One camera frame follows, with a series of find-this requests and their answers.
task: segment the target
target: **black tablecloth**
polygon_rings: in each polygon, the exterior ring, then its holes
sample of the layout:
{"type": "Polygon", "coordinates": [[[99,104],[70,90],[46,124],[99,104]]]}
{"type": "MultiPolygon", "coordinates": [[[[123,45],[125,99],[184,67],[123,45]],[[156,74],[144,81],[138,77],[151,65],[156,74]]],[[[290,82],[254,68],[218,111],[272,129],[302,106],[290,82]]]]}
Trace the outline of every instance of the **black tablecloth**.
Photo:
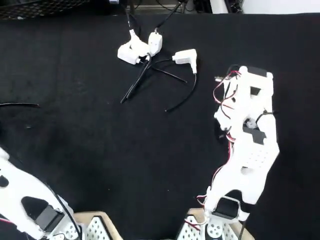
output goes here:
{"type": "MultiPolygon", "coordinates": [[[[163,16],[137,18],[147,39],[163,16]]],[[[167,114],[192,87],[190,67],[168,68],[187,86],[150,73],[120,104],[140,71],[117,59],[129,40],[124,16],[2,22],[1,101],[41,109],[2,108],[1,144],[76,212],[105,211],[125,239],[174,238],[227,158],[214,137],[214,77],[231,64],[264,68],[274,75],[280,155],[247,228],[258,240],[316,239],[319,27],[317,14],[174,15],[157,59],[195,48],[199,74],[192,98],[167,114]]],[[[0,239],[25,239],[13,229],[0,223],[0,239]]]]}

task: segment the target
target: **robotic arm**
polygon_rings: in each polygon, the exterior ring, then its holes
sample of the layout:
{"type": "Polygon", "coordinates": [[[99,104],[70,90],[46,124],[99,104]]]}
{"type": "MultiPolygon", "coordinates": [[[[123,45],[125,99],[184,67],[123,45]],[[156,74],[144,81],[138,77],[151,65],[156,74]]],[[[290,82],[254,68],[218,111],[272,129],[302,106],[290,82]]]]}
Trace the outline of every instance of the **robotic arm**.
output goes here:
{"type": "Polygon", "coordinates": [[[273,116],[273,75],[254,67],[240,67],[222,79],[224,99],[214,118],[226,132],[227,163],[215,172],[204,201],[207,219],[225,223],[245,221],[262,194],[267,174],[279,154],[273,116]],[[229,197],[240,191],[241,198],[229,197]]]}
{"type": "Polygon", "coordinates": [[[0,214],[15,224],[20,232],[36,240],[44,237],[55,239],[62,234],[69,240],[75,240],[78,232],[85,240],[83,225],[75,226],[71,219],[74,212],[67,202],[39,179],[16,168],[9,158],[8,153],[0,148],[0,214]],[[23,204],[26,198],[44,200],[47,206],[37,215],[28,214],[23,204]]]}

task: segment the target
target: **white power adapter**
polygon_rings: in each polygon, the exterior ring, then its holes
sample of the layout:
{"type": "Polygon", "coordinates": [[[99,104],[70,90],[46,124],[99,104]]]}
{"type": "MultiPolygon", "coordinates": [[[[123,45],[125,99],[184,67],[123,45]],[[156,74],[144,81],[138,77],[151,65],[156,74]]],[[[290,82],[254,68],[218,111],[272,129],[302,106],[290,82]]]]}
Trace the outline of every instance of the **white power adapter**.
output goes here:
{"type": "Polygon", "coordinates": [[[153,57],[160,52],[162,48],[162,35],[158,32],[152,32],[148,39],[149,53],[153,57]]]}
{"type": "Polygon", "coordinates": [[[141,41],[140,38],[136,35],[135,31],[131,29],[131,49],[139,54],[140,57],[145,57],[149,54],[149,46],[145,42],[141,41]]]}
{"type": "Polygon", "coordinates": [[[190,64],[193,74],[197,73],[197,51],[195,49],[188,49],[184,51],[177,51],[172,60],[176,64],[190,64]]]}
{"type": "Polygon", "coordinates": [[[140,62],[139,54],[131,49],[131,42],[123,44],[118,49],[118,58],[132,65],[140,62]]]}

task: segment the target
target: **red wire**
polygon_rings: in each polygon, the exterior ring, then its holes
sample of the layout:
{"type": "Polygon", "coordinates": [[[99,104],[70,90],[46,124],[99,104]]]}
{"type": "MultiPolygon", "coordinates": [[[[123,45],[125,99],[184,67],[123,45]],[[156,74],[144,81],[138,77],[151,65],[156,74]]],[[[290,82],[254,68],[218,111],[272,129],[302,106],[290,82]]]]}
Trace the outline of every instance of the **red wire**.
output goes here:
{"type": "Polygon", "coordinates": [[[7,224],[12,224],[11,221],[9,221],[7,219],[4,219],[4,218],[1,218],[1,217],[0,217],[0,222],[4,222],[4,223],[7,223],[7,224]]]}
{"type": "Polygon", "coordinates": [[[195,228],[196,230],[200,231],[200,228],[198,228],[196,224],[193,224],[193,223],[191,223],[191,222],[188,222],[187,220],[184,220],[184,222],[185,222],[186,224],[189,224],[191,227],[195,228]]]}

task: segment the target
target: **cable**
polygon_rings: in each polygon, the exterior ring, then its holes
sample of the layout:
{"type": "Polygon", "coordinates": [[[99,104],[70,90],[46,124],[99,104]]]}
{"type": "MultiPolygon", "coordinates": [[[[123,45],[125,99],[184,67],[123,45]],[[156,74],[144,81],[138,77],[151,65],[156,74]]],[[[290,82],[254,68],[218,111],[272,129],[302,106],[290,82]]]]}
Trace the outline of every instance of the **cable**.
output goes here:
{"type": "Polygon", "coordinates": [[[66,239],[66,235],[64,233],[58,233],[56,235],[54,235],[53,237],[59,236],[59,235],[63,235],[63,239],[66,239]]]}
{"type": "Polygon", "coordinates": [[[169,62],[169,61],[172,61],[172,58],[167,58],[167,59],[155,61],[155,62],[153,62],[153,63],[150,65],[150,67],[152,67],[153,65],[159,64],[159,63],[169,62]]]}
{"type": "Polygon", "coordinates": [[[7,102],[7,103],[0,103],[0,108],[1,108],[1,107],[13,107],[13,106],[32,107],[32,108],[38,108],[38,107],[40,107],[39,104],[27,103],[27,102],[7,102]]]}
{"type": "Polygon", "coordinates": [[[135,81],[135,83],[132,85],[132,88],[129,89],[128,94],[126,95],[126,99],[129,99],[132,96],[133,91],[136,89],[137,85],[142,81],[143,76],[145,75],[146,71],[148,70],[148,68],[149,68],[149,66],[151,64],[151,56],[149,55],[149,57],[150,57],[150,59],[147,60],[147,64],[144,67],[144,69],[142,70],[142,73],[140,74],[138,79],[135,81]]]}
{"type": "Polygon", "coordinates": [[[151,56],[149,55],[149,60],[145,61],[142,66],[142,71],[139,74],[139,77],[137,80],[131,85],[129,90],[125,93],[123,98],[121,99],[120,103],[123,104],[130,96],[132,96],[133,91],[136,89],[137,85],[140,83],[141,79],[145,75],[146,71],[149,69],[149,66],[151,64],[151,56]]]}
{"type": "Polygon", "coordinates": [[[257,119],[255,120],[255,124],[258,125],[258,121],[260,120],[260,118],[261,118],[263,115],[269,115],[269,114],[273,115],[274,113],[273,113],[273,112],[268,112],[267,110],[264,110],[263,113],[261,113],[261,114],[257,117],[257,119]]]}
{"type": "Polygon", "coordinates": [[[12,224],[11,221],[9,221],[8,219],[2,218],[2,217],[0,217],[0,222],[7,223],[7,224],[12,224]]]}
{"type": "Polygon", "coordinates": [[[129,12],[128,14],[130,15],[130,17],[134,20],[135,24],[137,25],[137,27],[138,27],[137,36],[140,37],[140,35],[141,35],[141,24],[139,23],[139,21],[137,20],[135,15],[133,15],[131,12],[129,12]]]}
{"type": "Polygon", "coordinates": [[[223,103],[224,103],[225,100],[228,100],[228,99],[233,98],[233,97],[236,95],[237,90],[238,90],[238,85],[236,85],[236,88],[235,88],[235,90],[233,91],[233,94],[230,95],[230,96],[228,96],[228,97],[224,96],[225,98],[224,98],[224,99],[221,101],[221,103],[220,103],[221,112],[222,112],[228,119],[231,119],[231,118],[225,113],[225,111],[224,111],[224,109],[223,109],[222,107],[223,107],[223,106],[226,106],[226,107],[228,107],[228,108],[230,108],[230,109],[233,109],[233,108],[230,107],[230,106],[224,105],[223,103]]]}
{"type": "Polygon", "coordinates": [[[169,62],[169,61],[172,61],[172,58],[167,58],[167,59],[155,61],[155,62],[153,62],[152,64],[150,64],[150,66],[148,67],[148,69],[151,68],[151,69],[153,69],[153,70],[155,70],[155,71],[162,72],[162,73],[164,73],[164,74],[167,74],[167,75],[169,75],[169,76],[171,76],[171,77],[173,77],[173,78],[175,78],[175,79],[177,79],[177,80],[179,80],[179,81],[187,84],[188,82],[187,82],[186,80],[184,80],[184,79],[182,79],[182,78],[180,78],[180,77],[178,77],[178,76],[176,76],[176,75],[174,75],[174,74],[172,74],[172,73],[170,73],[170,72],[167,72],[167,71],[164,71],[164,70],[162,70],[162,69],[159,69],[159,68],[155,68],[155,67],[154,67],[154,65],[156,65],[156,64],[163,63],[163,62],[169,62]]]}
{"type": "Polygon", "coordinates": [[[191,227],[193,227],[194,229],[196,229],[197,231],[200,231],[200,228],[197,227],[197,225],[187,221],[187,220],[184,220],[184,222],[188,225],[190,225],[191,227]]]}
{"type": "Polygon", "coordinates": [[[220,167],[214,172],[214,174],[213,174],[213,176],[212,176],[211,184],[214,182],[214,179],[215,179],[216,175],[218,174],[218,172],[223,168],[224,165],[226,165],[226,164],[229,162],[229,160],[230,160],[230,158],[231,158],[231,156],[232,156],[232,153],[231,153],[231,152],[232,152],[232,145],[231,145],[231,142],[228,142],[228,160],[226,161],[225,164],[223,164],[222,166],[220,166],[220,167]]]}
{"type": "Polygon", "coordinates": [[[76,233],[78,234],[78,238],[80,240],[82,240],[82,235],[78,229],[78,226],[74,220],[74,218],[71,216],[70,212],[68,211],[68,209],[66,208],[66,206],[64,205],[64,203],[61,201],[60,197],[52,190],[52,188],[44,182],[44,184],[46,185],[46,187],[53,193],[53,195],[55,196],[55,198],[57,199],[57,201],[60,203],[60,205],[62,206],[63,210],[66,212],[66,214],[68,215],[68,217],[70,218],[72,224],[75,227],[76,233]]]}
{"type": "Polygon", "coordinates": [[[140,7],[141,4],[142,4],[142,0],[140,0],[140,1],[138,2],[138,4],[135,6],[134,9],[137,9],[138,7],[140,7]]]}
{"type": "Polygon", "coordinates": [[[164,70],[159,69],[159,68],[156,68],[156,67],[154,67],[154,66],[151,66],[151,67],[149,67],[149,68],[151,68],[152,70],[158,71],[158,72],[160,72],[160,73],[167,74],[167,75],[169,75],[169,76],[177,79],[178,81],[180,81],[180,82],[182,82],[182,83],[184,83],[184,84],[187,84],[187,83],[188,83],[186,80],[184,80],[184,79],[182,79],[182,78],[180,78],[180,77],[178,77],[178,76],[176,76],[176,75],[173,75],[173,74],[170,73],[170,72],[164,71],[164,70]]]}
{"type": "Polygon", "coordinates": [[[154,29],[155,32],[158,32],[158,29],[159,29],[163,24],[165,24],[165,22],[172,16],[172,14],[175,13],[175,11],[177,11],[177,9],[181,6],[181,4],[182,4],[182,2],[178,2],[178,3],[175,5],[174,9],[171,10],[171,12],[166,16],[166,18],[165,18],[162,22],[160,22],[160,23],[155,27],[155,29],[154,29]]]}
{"type": "Polygon", "coordinates": [[[239,240],[242,239],[242,235],[244,234],[246,222],[247,222],[247,220],[245,220],[245,221],[242,223],[241,231],[240,231],[240,234],[239,234],[239,237],[238,237],[239,240]]]}
{"type": "Polygon", "coordinates": [[[196,86],[197,86],[197,74],[194,74],[194,84],[193,84],[193,87],[192,87],[190,93],[181,102],[179,102],[177,105],[175,105],[175,106],[173,106],[171,108],[168,108],[165,111],[167,113],[170,113],[173,110],[179,108],[181,105],[183,105],[192,96],[192,94],[194,93],[194,91],[196,89],[196,86]]]}
{"type": "Polygon", "coordinates": [[[133,15],[131,12],[128,12],[127,11],[127,8],[123,5],[121,5],[121,7],[123,8],[124,10],[124,13],[125,13],[125,16],[126,16],[126,20],[128,22],[128,26],[129,26],[129,30],[134,30],[134,26],[132,24],[132,21],[130,19],[130,17],[134,20],[135,24],[137,25],[138,27],[138,33],[137,33],[137,36],[140,37],[140,34],[141,34],[141,25],[140,23],[138,22],[138,20],[136,19],[135,15],[133,15]]]}
{"type": "Polygon", "coordinates": [[[155,1],[156,1],[156,3],[159,4],[162,8],[167,9],[167,10],[169,10],[169,11],[172,11],[172,9],[164,6],[159,0],[155,0],[155,1]]]}
{"type": "Polygon", "coordinates": [[[127,20],[127,22],[128,22],[129,30],[134,29],[133,26],[132,26],[132,24],[131,24],[130,16],[129,16],[129,13],[128,13],[126,7],[123,6],[123,5],[121,5],[121,6],[122,6],[122,8],[123,8],[123,10],[124,10],[124,13],[125,13],[125,15],[126,15],[126,20],[127,20]]]}
{"type": "Polygon", "coordinates": [[[198,195],[196,196],[196,200],[197,202],[203,207],[204,206],[204,202],[201,202],[199,199],[203,199],[203,198],[206,198],[207,195],[198,195]]]}

